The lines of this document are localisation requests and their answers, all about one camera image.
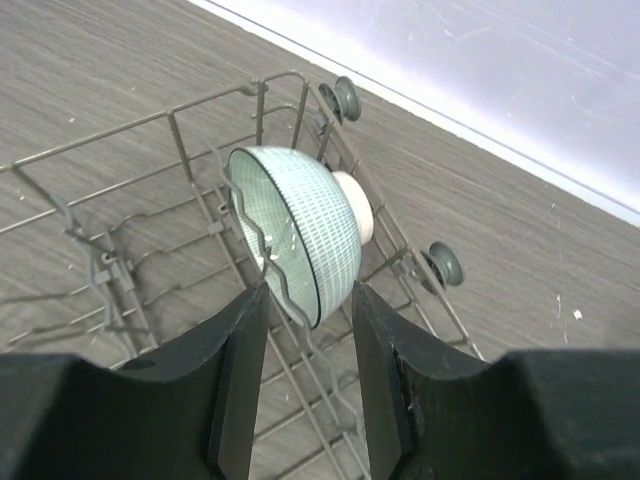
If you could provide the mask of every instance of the dishwasher rack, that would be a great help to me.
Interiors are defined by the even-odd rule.
[[[278,84],[281,81],[287,81],[288,86]],[[282,91],[286,90],[285,96],[295,94],[295,100],[268,103],[272,90],[274,97],[283,96]],[[255,110],[245,118],[252,128],[235,132],[229,139],[218,138],[219,133],[211,131],[210,135],[196,137],[201,138],[200,149],[189,152],[184,139],[187,128],[181,126],[179,116],[205,104],[232,98],[253,102]],[[220,163],[227,149],[274,143],[306,151],[330,170],[347,171],[358,180],[369,198],[375,219],[374,237],[365,247],[360,281],[372,283],[382,279],[387,287],[393,283],[395,294],[389,302],[403,315],[413,312],[415,321],[437,336],[438,328],[427,315],[422,295],[423,285],[427,285],[432,292],[429,295],[439,300],[450,326],[457,332],[457,338],[447,342],[482,358],[427,260],[398,226],[367,171],[366,160],[355,153],[343,128],[345,115],[338,103],[334,90],[328,85],[315,88],[299,72],[278,72],[0,166],[0,181],[9,177],[11,181],[18,181],[20,201],[27,195],[36,199],[28,215],[18,215],[23,209],[17,208],[21,204],[16,203],[16,208],[10,209],[16,212],[16,218],[0,219],[0,244],[5,245],[0,253],[3,262],[0,263],[3,270],[0,351],[73,351],[116,369],[215,314],[233,296],[229,293],[217,298],[216,292],[218,288],[222,291],[222,284],[224,289],[238,294],[259,276],[248,261],[240,229],[227,208],[233,186],[221,173]],[[241,122],[229,119],[228,128],[232,130],[235,123]],[[71,190],[84,189],[82,195],[73,198],[67,198],[62,187],[45,186],[56,183],[56,175],[61,172],[71,177],[80,168],[78,165],[85,165],[70,162],[71,166],[64,167],[65,155],[151,124],[172,139],[177,158],[142,173],[118,178],[95,190],[87,191],[88,185],[79,186],[78,182],[69,181]],[[272,125],[273,131],[277,131],[274,136],[269,133]],[[138,142],[129,141],[129,145],[138,145]],[[47,163],[48,167],[30,171]],[[109,172],[108,165],[96,168]],[[172,175],[171,179],[160,180],[165,174]],[[144,198],[147,187],[132,190],[149,182],[156,182],[152,199]],[[128,200],[126,195],[122,196],[125,193],[130,196]],[[115,200],[119,211],[105,213],[105,209],[109,210],[105,207],[107,198],[119,194],[122,195]],[[160,203],[159,199],[165,197],[171,201]],[[140,203],[146,203],[147,208],[140,209],[137,206]],[[193,232],[188,231],[193,221],[187,222],[187,211],[198,218],[194,220],[198,226]],[[167,227],[171,218],[175,227]],[[181,233],[179,240],[163,243],[166,237],[178,232]],[[206,245],[202,251],[208,252],[205,256],[191,251],[201,249],[202,245]],[[205,265],[203,259],[213,256],[213,251],[222,256],[222,261]],[[149,268],[153,262],[176,257],[176,264],[169,262],[158,267],[160,273]],[[191,277],[177,280],[178,272],[185,270]],[[169,297],[177,298],[180,304],[190,302],[195,305],[192,310],[202,314],[180,318],[188,309],[172,310],[166,303]],[[207,305],[198,306],[200,302]],[[281,321],[270,326],[267,338],[279,367],[263,373],[261,392],[287,380],[300,406],[276,420],[256,426],[254,457],[265,440],[277,437],[292,422],[302,418],[309,422],[309,434],[315,435],[320,446],[278,472],[266,472],[260,462],[252,461],[251,477],[288,479],[301,475],[310,478],[307,469],[325,459],[333,467],[332,476],[327,478],[370,478],[365,434],[358,418],[361,407],[344,394],[357,388],[355,362],[346,372],[340,372],[331,358],[332,350],[353,340],[348,305],[326,322],[327,328],[323,325],[317,331],[308,331],[306,342],[298,338],[300,328],[279,313]],[[285,352],[283,342],[297,358]],[[324,360],[321,365],[316,365],[318,359]],[[309,377],[307,386],[297,377],[304,370]],[[331,430],[327,422],[318,418],[320,406],[333,422],[332,436],[327,434],[327,430]],[[345,447],[349,455],[338,454],[339,446]],[[264,456],[274,454],[269,449],[263,452]]]

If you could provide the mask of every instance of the gray wire rack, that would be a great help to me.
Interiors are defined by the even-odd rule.
[[[296,100],[270,104],[271,90],[274,98],[286,90],[284,96]],[[384,290],[392,292],[388,301],[398,311],[437,335],[438,326],[427,315],[429,302],[422,287],[426,282],[456,332],[447,341],[482,358],[325,98],[302,74],[279,72],[0,166],[0,180],[18,182],[19,202],[27,195],[34,197],[28,208],[14,199],[6,210],[10,218],[0,217],[0,350],[74,351],[117,368],[216,313],[263,273],[249,261],[227,208],[230,192],[235,191],[240,200],[237,213],[244,215],[242,195],[224,174],[225,152],[241,145],[277,143],[307,151],[330,170],[351,173],[363,187],[375,231],[365,247],[361,281],[382,281]],[[224,99],[253,105],[253,112],[244,112],[246,131],[222,141],[217,138],[220,132],[205,128],[193,137],[200,150],[189,153],[184,139],[189,121],[178,116]],[[228,123],[227,129],[235,130],[242,122]],[[79,155],[80,163],[69,157],[149,125],[160,137],[172,139],[173,154],[158,155],[166,158],[164,163],[158,160],[146,168],[144,161],[130,159],[126,168],[113,169],[127,170],[135,164],[141,172],[94,190],[91,182],[70,180],[67,190],[84,192],[72,198],[65,197],[69,193],[63,194],[63,186],[45,186],[92,162],[98,171],[111,172],[108,164],[87,154]],[[278,133],[271,136],[270,131]],[[127,144],[133,151],[144,150],[140,138]],[[107,158],[111,155],[106,147],[98,150],[106,150]],[[37,170],[47,163],[49,167]],[[153,188],[149,182],[155,182]],[[246,216],[245,221],[261,239],[265,268],[275,269],[286,292],[286,279],[269,260],[262,232]],[[168,237],[172,242],[165,243]],[[288,295],[285,301],[291,302]],[[279,321],[268,333],[251,477],[370,478],[349,306],[313,332],[309,324],[301,332],[275,305],[274,309]],[[283,399],[281,390],[291,391],[294,400],[288,393]],[[302,437],[312,439],[310,446],[302,446]]]

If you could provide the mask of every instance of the metal wire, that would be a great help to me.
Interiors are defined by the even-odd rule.
[[[267,97],[268,84],[270,82],[287,78],[299,82],[300,94],[297,103],[278,104],[267,107],[265,105],[265,99]],[[212,141],[207,140],[206,148],[195,154],[189,155],[183,143],[182,132],[176,119],[176,114],[232,94],[255,98],[255,114],[251,115],[251,118],[255,121],[255,128],[253,131],[238,132],[238,135],[235,138],[232,138],[229,141],[220,142],[217,145]],[[308,105],[309,99],[313,100],[313,105],[311,106]],[[28,218],[15,219],[15,221],[8,225],[0,225],[0,241],[2,241],[4,236],[12,232],[18,232],[20,229],[29,225],[38,226],[39,224],[37,222],[41,222],[58,213],[64,222],[63,233],[69,241],[73,242],[73,244],[85,255],[87,277],[84,285],[76,285],[66,290],[62,289],[53,292],[38,293],[25,291],[18,295],[0,298],[0,313],[3,309],[7,309],[9,307],[22,308],[42,302],[71,300],[77,301],[78,304],[81,305],[83,303],[80,303],[80,300],[83,299],[85,295],[95,296],[97,294],[98,297],[96,298],[99,298],[101,303],[100,306],[91,307],[88,311],[84,311],[83,313],[72,316],[66,320],[63,319],[55,323],[42,322],[36,326],[25,328],[24,331],[17,335],[10,336],[9,338],[6,338],[6,340],[3,337],[3,323],[1,323],[3,320],[0,317],[0,350],[3,349],[3,341],[5,342],[4,350],[28,350],[32,345],[42,342],[60,342],[63,337],[95,337],[96,334],[103,332],[107,335],[107,338],[111,338],[114,345],[123,352],[120,359],[109,365],[111,368],[117,368],[132,356],[150,351],[166,339],[161,338],[157,333],[155,325],[156,319],[153,314],[153,307],[157,305],[158,302],[162,301],[162,299],[177,292],[186,292],[197,285],[203,284],[204,282],[212,280],[215,281],[216,279],[221,278],[221,275],[228,273],[231,273],[235,278],[235,282],[238,285],[238,293],[240,293],[240,290],[245,288],[250,281],[245,277],[243,270],[240,268],[249,256],[247,255],[246,248],[245,253],[241,255],[233,253],[234,249],[230,244],[229,234],[231,234],[231,237],[235,237],[235,242],[241,241],[241,234],[238,225],[236,225],[236,222],[228,208],[224,207],[229,199],[229,193],[231,191],[235,191],[236,198],[239,199],[239,208],[237,208],[239,211],[236,213],[243,215],[242,194],[234,185],[228,182],[228,179],[224,174],[225,161],[220,154],[220,151],[227,147],[244,144],[247,141],[260,145],[265,138],[264,134],[265,129],[267,128],[267,122],[265,120],[269,116],[281,112],[284,114],[290,113],[294,115],[295,120],[292,122],[291,126],[290,146],[292,148],[298,148],[300,139],[303,136],[305,138],[313,139],[316,142],[315,145],[317,148],[315,153],[313,153],[313,156],[315,156],[318,161],[327,165],[330,169],[339,168],[350,172],[358,180],[372,204],[376,228],[374,238],[371,243],[375,247],[378,255],[382,258],[382,261],[379,263],[377,268],[374,268],[370,273],[364,276],[361,281],[369,282],[385,272],[392,272],[393,276],[397,280],[397,291],[406,295],[406,300],[402,301],[401,304],[397,306],[397,310],[402,312],[411,310],[415,312],[418,318],[423,322],[425,328],[427,328],[431,333],[437,334],[438,329],[428,318],[426,308],[419,300],[420,297],[416,294],[416,289],[422,287],[420,287],[419,282],[413,280],[411,275],[407,275],[406,272],[403,272],[402,269],[398,268],[399,264],[410,259],[412,261],[412,265],[415,267],[415,271],[413,272],[414,276],[426,279],[426,281],[432,286],[432,290],[436,292],[436,297],[439,299],[444,311],[451,319],[452,324],[459,333],[459,338],[456,338],[449,343],[459,346],[460,348],[467,348],[469,351],[481,358],[480,352],[469,338],[466,328],[444,296],[444,292],[442,291],[442,288],[434,274],[431,272],[431,269],[426,265],[422,255],[419,254],[418,250],[409,242],[405,234],[399,228],[394,215],[386,205],[378,187],[375,182],[370,179],[365,163],[362,162],[354,153],[355,150],[350,144],[342,126],[336,121],[330,121],[324,129],[324,135],[318,137],[312,126],[314,125],[313,114],[316,111],[320,111],[325,118],[334,118],[330,108],[324,102],[320,93],[317,89],[310,88],[309,81],[303,75],[295,71],[277,72],[260,79],[252,80],[245,84],[235,85],[230,88],[214,92],[204,98],[177,105],[169,110],[148,115],[125,125],[85,137],[76,142],[61,145],[36,155],[31,155],[12,164],[0,166],[0,175],[14,174],[16,178],[30,188],[31,191],[36,192],[38,196],[44,199],[50,206],[48,210],[41,211]],[[52,192],[44,188],[39,182],[34,180],[33,176],[25,173],[24,167],[29,165],[46,161],[53,156],[92,144],[98,140],[106,139],[114,135],[125,133],[134,128],[163,120],[166,121],[165,125],[169,127],[169,134],[173,137],[176,151],[178,153],[177,161],[168,165],[150,169],[142,174],[132,176],[114,185],[93,191],[79,198],[71,199],[70,201],[65,200],[64,196],[61,195],[60,192]],[[335,158],[332,158],[329,155],[328,151],[330,149],[337,152]],[[218,157],[220,169],[222,170],[222,183],[215,183],[215,185],[209,189],[201,189],[197,185],[196,178],[191,169],[191,162],[207,157],[211,154]],[[185,195],[182,200],[168,205],[159,206],[153,211],[139,211],[132,213],[120,219],[111,227],[102,229],[102,231],[94,234],[93,236],[88,236],[84,233],[85,229],[83,229],[83,226],[73,213],[74,208],[108,196],[114,192],[121,191],[126,187],[136,185],[144,180],[153,178],[156,175],[169,172],[175,168],[182,169],[189,188],[188,195]],[[217,209],[210,208],[209,204],[212,201],[218,204]],[[186,207],[195,207],[197,209],[200,217],[202,218],[203,226],[201,231],[181,240],[179,243],[169,246],[154,246],[136,256],[129,254],[122,245],[117,243],[115,237],[116,234],[124,231],[131,231],[134,224],[139,225],[140,228],[142,228],[144,227],[145,222],[153,222],[154,219],[162,219],[165,215],[170,215],[172,212],[178,212],[180,209]],[[253,224],[251,219],[246,217],[246,214],[244,214],[244,220],[247,225],[257,227]],[[358,470],[360,471],[358,478],[369,479],[370,474],[368,471],[367,461],[366,458],[362,457],[361,453],[364,450],[362,447],[364,446],[366,448],[366,445],[356,445],[357,443],[364,444],[365,440],[362,413],[358,409],[354,408],[344,395],[345,391],[355,388],[358,385],[358,377],[355,372],[341,377],[332,365],[329,357],[329,353],[333,348],[340,343],[348,342],[352,339],[353,332],[349,329],[346,333],[333,338],[328,344],[318,344],[314,338],[314,332],[311,331],[308,319],[300,311],[299,307],[291,302],[288,295],[286,277],[278,266],[271,261],[270,256],[266,255],[267,247],[264,242],[262,232],[259,228],[255,231],[259,239],[260,252],[265,259],[265,268],[272,268],[278,275],[282,284],[282,290],[285,292],[285,301],[289,303],[289,306],[294,311],[298,311],[301,318],[305,319],[305,326],[303,330],[305,334],[305,341],[308,344],[310,353],[303,351],[298,336],[294,331],[294,329],[299,327],[292,326],[290,321],[280,311],[281,322],[279,325],[272,326],[270,328],[267,340],[280,363],[281,370],[263,378],[261,386],[266,387],[274,384],[274,382],[277,382],[280,379],[288,379],[295,395],[298,397],[300,408],[290,412],[288,415],[272,425],[256,432],[254,443],[256,445],[262,445],[265,440],[278,434],[278,432],[287,428],[287,426],[291,425],[293,422],[296,422],[301,418],[306,418],[308,419],[315,436],[320,442],[320,448],[296,462],[294,465],[290,465],[280,474],[275,475],[275,478],[292,478],[300,474],[300,472],[303,472],[304,469],[308,468],[313,462],[326,457],[333,466],[336,477],[347,480],[350,478],[350,475],[347,474],[347,469],[341,463],[335,452],[336,449],[343,448],[341,446],[346,446],[350,451]],[[134,275],[134,273],[141,267],[146,265],[148,262],[153,262],[156,259],[187,251],[187,249],[190,248],[196,248],[201,244],[210,245],[215,248],[216,251],[221,252],[225,258],[225,264],[211,268],[205,273],[194,276],[194,278],[181,282],[170,283],[168,286],[165,286],[153,294],[141,293],[140,286]],[[37,262],[34,262],[33,268],[37,270]],[[121,301],[125,298],[128,299],[128,306],[125,306]],[[216,312],[207,312],[205,318],[183,319],[180,331],[173,332],[173,335],[180,334],[182,331],[191,328],[191,326],[209,318],[214,313]],[[344,308],[340,310],[340,315],[347,323],[349,323],[349,314]],[[276,335],[284,333],[284,331],[286,331],[286,335],[290,339],[291,343],[299,349],[299,359],[293,362],[286,359],[281,345],[276,340]],[[321,381],[313,364],[316,360],[321,361],[323,365],[327,367],[330,378],[330,388],[327,388],[327,386],[325,386]],[[310,392],[305,391],[303,386],[296,379],[294,373],[303,367],[309,372],[311,380],[318,391],[317,394],[311,394]],[[353,424],[343,424],[340,415],[338,414],[338,405],[342,405],[350,412],[351,416],[354,418]],[[317,415],[317,410],[320,406],[326,406],[330,417],[338,427],[337,436],[330,438],[323,431],[321,422]]]

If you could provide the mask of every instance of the gray wood floor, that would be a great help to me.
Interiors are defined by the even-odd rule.
[[[0,6],[0,45],[0,164],[264,72],[296,68],[314,81],[333,80],[327,72],[179,0],[5,1]],[[269,101],[294,98],[293,92],[283,82],[269,92]],[[414,243],[427,247],[434,240],[445,240],[456,248],[467,281],[452,289],[449,299],[488,358],[509,348],[532,346],[640,345],[637,228],[379,98],[363,92],[362,99],[362,119],[347,125],[347,132]],[[191,153],[201,149],[202,136],[223,141],[249,131],[253,102],[239,98],[215,108],[202,107],[189,117],[185,114],[179,120],[187,132],[187,149]],[[284,129],[274,128],[268,141],[285,138],[284,117],[281,123]],[[171,142],[166,126],[154,124],[27,171],[47,188],[74,199],[175,161]],[[210,160],[196,162],[194,168],[204,188],[215,180]],[[10,175],[0,176],[0,228],[47,208]],[[89,231],[99,233],[100,225],[185,198],[186,187],[181,172],[174,169],[108,199],[88,202],[76,209],[76,215]],[[136,223],[117,241],[138,255],[186,241],[202,229],[195,207],[189,208],[155,223],[152,219]],[[0,236],[3,296],[81,284],[84,271],[77,267],[81,258],[59,230],[60,219],[50,217]],[[148,295],[220,266],[211,247],[205,241],[186,253],[149,262]],[[188,321],[204,318],[214,303],[218,307],[226,303],[239,288],[229,272],[217,278],[215,298],[211,285],[204,282],[155,304],[151,310],[160,334],[171,336],[188,328]],[[92,299],[75,297],[55,306],[0,306],[0,349],[6,339],[24,330],[24,322],[42,318],[45,311],[48,318],[66,319],[81,308],[95,307]],[[431,300],[428,308],[438,319],[437,302]],[[321,335],[333,338],[347,330],[348,324],[338,319],[329,322]],[[277,334],[278,342],[293,362],[295,348],[285,334]],[[58,348],[81,351],[87,347],[86,338]],[[121,356],[109,345],[93,345],[96,361],[109,364]],[[351,340],[331,352],[351,384],[349,372],[355,369]],[[279,370],[269,349],[264,378]],[[304,369],[295,374],[309,400],[318,395]],[[357,383],[347,393],[357,402]],[[256,430],[295,414],[300,405],[287,380],[278,378],[263,388]],[[325,434],[339,438],[328,411],[320,405],[316,412]],[[272,478],[287,471],[290,477],[278,478],[336,478],[327,455],[301,472],[291,470],[319,446],[301,417],[256,444],[252,478]],[[334,450],[345,462],[348,477],[357,478],[345,445],[336,443]]]

